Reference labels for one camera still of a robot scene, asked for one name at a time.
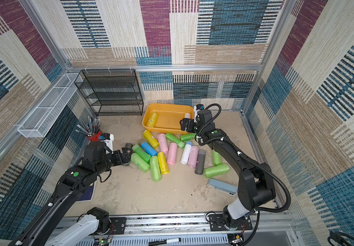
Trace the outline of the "large light green roll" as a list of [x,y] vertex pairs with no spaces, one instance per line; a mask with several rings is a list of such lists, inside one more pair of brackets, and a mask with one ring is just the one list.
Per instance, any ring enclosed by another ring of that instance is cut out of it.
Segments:
[[143,160],[137,153],[133,153],[130,158],[131,162],[136,165],[142,172],[150,170],[150,165]]

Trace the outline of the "yellow trash bag roll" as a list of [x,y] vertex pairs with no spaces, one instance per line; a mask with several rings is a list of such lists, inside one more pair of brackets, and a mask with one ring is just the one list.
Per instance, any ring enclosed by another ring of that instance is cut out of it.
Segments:
[[153,112],[151,115],[150,115],[150,118],[146,124],[147,127],[155,127],[156,123],[157,123],[157,120],[158,120],[158,114],[156,112]]

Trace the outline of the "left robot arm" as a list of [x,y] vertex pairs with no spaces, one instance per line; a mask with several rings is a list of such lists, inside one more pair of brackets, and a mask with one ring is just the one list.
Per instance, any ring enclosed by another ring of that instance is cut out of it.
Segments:
[[55,190],[27,227],[13,239],[10,246],[43,246],[70,207],[100,175],[114,166],[129,164],[132,144],[122,150],[111,150],[103,141],[89,143],[73,167],[65,171]]

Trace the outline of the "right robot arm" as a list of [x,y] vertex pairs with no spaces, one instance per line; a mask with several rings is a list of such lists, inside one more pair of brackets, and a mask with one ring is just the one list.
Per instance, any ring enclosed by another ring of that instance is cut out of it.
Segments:
[[[213,106],[218,108],[215,115],[212,115],[210,110]],[[180,125],[183,131],[196,134],[195,140],[199,145],[208,145],[220,154],[238,174],[237,198],[226,206],[223,212],[225,226],[231,230],[241,225],[242,220],[253,213],[280,213],[289,209],[291,195],[286,185],[272,173],[268,164],[259,164],[248,157],[223,130],[216,128],[214,120],[221,110],[219,104],[210,104],[207,107],[198,104],[194,107],[194,118],[184,118],[180,120]],[[276,198],[277,184],[284,191],[285,204],[276,209],[265,208],[264,204]]]

